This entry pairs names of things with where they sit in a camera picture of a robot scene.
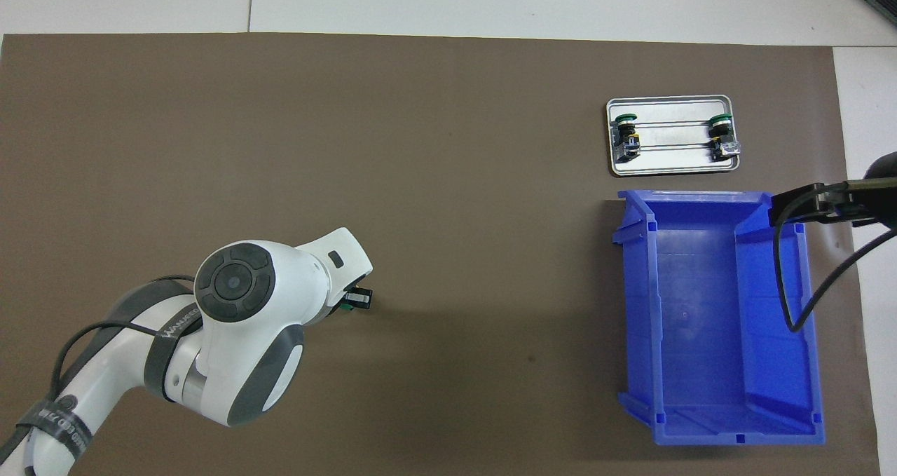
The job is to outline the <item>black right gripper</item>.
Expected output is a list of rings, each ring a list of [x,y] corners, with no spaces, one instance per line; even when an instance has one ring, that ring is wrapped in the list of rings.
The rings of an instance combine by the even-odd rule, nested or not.
[[[875,160],[861,179],[844,185],[804,185],[775,194],[769,209],[769,226],[784,223],[817,222],[834,224],[848,219],[865,219],[896,224],[896,154]]]

